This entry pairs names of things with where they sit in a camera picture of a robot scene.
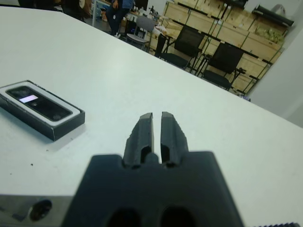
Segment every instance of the black chair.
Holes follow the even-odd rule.
[[[204,72],[202,73],[203,78],[212,82],[213,84],[216,84],[220,87],[225,88],[226,90],[229,90],[232,87],[233,82],[236,80],[236,78],[242,73],[245,74],[245,70],[240,68],[237,69],[237,65],[242,58],[243,51],[228,45],[228,44],[223,44],[220,43],[218,46],[216,52],[214,53],[213,56],[206,55],[198,68],[201,69],[198,72],[198,75],[201,73],[203,67],[205,66],[205,63],[207,62],[206,68]],[[208,66],[213,66],[226,74],[232,74],[234,73],[233,80],[229,82],[229,80],[215,72],[207,70]]]
[[[157,50],[156,50],[155,56],[163,58],[165,61],[167,61],[173,65],[176,65],[182,69],[185,69],[193,58],[195,58],[195,60],[194,60],[194,64],[195,64],[196,58],[199,53],[199,46],[204,38],[204,34],[199,33],[198,30],[196,30],[194,28],[191,28],[188,26],[183,26],[179,36],[177,37],[177,39],[175,41],[169,43],[170,38],[171,37],[168,36],[168,45],[165,48],[163,53],[161,53],[162,48],[164,46],[163,36],[161,36],[161,40],[158,39],[158,45],[157,45]],[[176,50],[189,56],[190,60],[188,61],[173,53],[167,53],[168,48],[172,44],[175,44]]]

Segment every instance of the white table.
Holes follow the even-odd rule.
[[[159,155],[168,111],[190,150],[215,153],[246,226],[303,225],[303,129],[63,13],[0,7],[0,31],[0,86],[30,79],[86,111],[51,142],[0,109],[0,193],[73,195],[147,112]]]

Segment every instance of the black box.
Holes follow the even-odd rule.
[[[56,96],[55,94],[45,90],[44,88],[38,86],[37,84],[33,83],[30,80],[21,81],[22,82],[29,82],[34,86],[37,86],[38,88],[44,90],[45,92],[53,95],[54,97],[64,101],[66,104],[76,108],[80,111],[80,113],[70,119],[67,119],[66,121],[58,124],[57,126],[53,126],[48,124],[47,122],[43,121],[42,119],[39,119],[38,117],[31,114],[26,109],[22,108],[21,106],[17,105],[15,102],[11,101],[9,98],[5,97],[4,95],[0,94],[0,107],[32,127],[33,129],[37,130],[41,134],[45,135],[46,137],[50,138],[53,141],[58,140],[62,136],[66,135],[67,133],[71,132],[78,126],[82,125],[85,122],[85,112],[78,107],[70,104],[69,102],[66,102],[65,100],[61,99],[60,97]]]

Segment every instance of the wooden crate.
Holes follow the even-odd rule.
[[[223,17],[227,23],[248,31],[256,16],[238,7],[228,9]]]
[[[234,46],[241,47],[248,35],[248,31],[232,26],[226,22],[221,23],[221,26],[216,26],[214,29],[213,36]]]
[[[275,63],[275,62],[278,60],[278,58],[281,56],[281,54],[282,54],[282,51],[281,51],[281,50],[278,51],[278,52],[276,53],[276,55],[270,60],[270,62],[271,62],[271,63]]]
[[[249,34],[242,46],[242,49],[267,61],[270,61],[280,48],[280,45],[253,33]]]
[[[177,23],[175,23],[175,22],[173,22],[173,21],[170,21],[170,20],[168,20],[168,19],[165,19],[165,20],[163,20],[163,24],[162,24],[164,27],[166,27],[166,29],[174,29],[174,30],[179,30],[179,31],[181,31],[181,29],[182,29],[182,25],[180,25],[180,24],[177,24]]]
[[[219,17],[224,9],[224,2],[220,0],[198,0],[196,9],[209,16]]]
[[[188,18],[188,13],[189,9],[173,3],[168,3],[164,16],[185,24]]]
[[[249,85],[249,83],[251,82],[251,78],[248,77],[246,74],[240,74],[234,81],[234,83],[232,84],[232,86],[237,90],[246,91],[246,87],[247,85]]]
[[[191,11],[186,25],[193,27],[204,33],[209,33],[214,24],[214,19],[209,18],[201,13]]]
[[[181,3],[183,5],[189,6],[191,8],[195,8],[198,0],[175,0],[175,3]]]
[[[203,49],[203,53],[204,54],[210,54],[213,55],[215,53],[215,51],[217,50],[218,46],[219,46],[220,42],[216,41],[214,39],[211,39],[210,42],[208,42]]]
[[[246,70],[246,74],[248,76],[252,75],[254,77],[258,77],[262,70],[266,67],[266,65],[267,64],[263,61],[251,57],[248,54],[243,54],[238,64],[238,68],[243,68],[244,70]]]
[[[254,21],[249,31],[255,33],[258,26],[264,28],[272,28],[274,30],[280,31],[281,33],[284,33],[287,30],[287,27],[277,25],[269,20],[259,17]]]

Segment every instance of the smartphone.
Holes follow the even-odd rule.
[[[57,122],[72,114],[70,110],[27,86],[15,87],[7,90],[6,93],[52,122]]]

